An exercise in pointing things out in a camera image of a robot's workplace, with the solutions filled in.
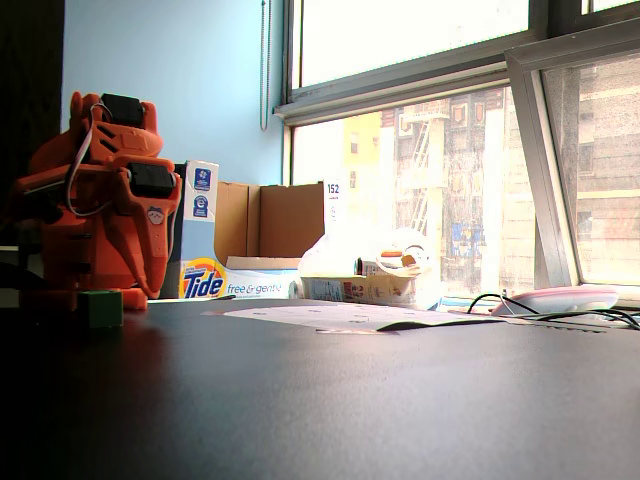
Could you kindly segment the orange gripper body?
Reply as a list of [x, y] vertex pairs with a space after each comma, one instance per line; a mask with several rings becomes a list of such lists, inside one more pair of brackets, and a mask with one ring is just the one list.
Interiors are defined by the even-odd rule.
[[156, 201], [178, 205], [181, 179], [163, 159], [129, 162], [117, 169], [117, 204], [134, 205]]

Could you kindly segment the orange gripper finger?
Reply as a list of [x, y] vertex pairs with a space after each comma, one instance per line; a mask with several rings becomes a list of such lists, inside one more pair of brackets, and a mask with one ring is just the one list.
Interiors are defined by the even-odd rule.
[[143, 219], [144, 210], [140, 203], [131, 200], [122, 200], [119, 208], [131, 220], [131, 226], [123, 228], [125, 240], [121, 254], [139, 288], [148, 297], [149, 287], [145, 273], [143, 250], [143, 240], [146, 235], [146, 221]]
[[168, 206], [162, 199], [150, 199], [143, 210], [142, 253], [151, 297], [159, 295], [170, 256]]

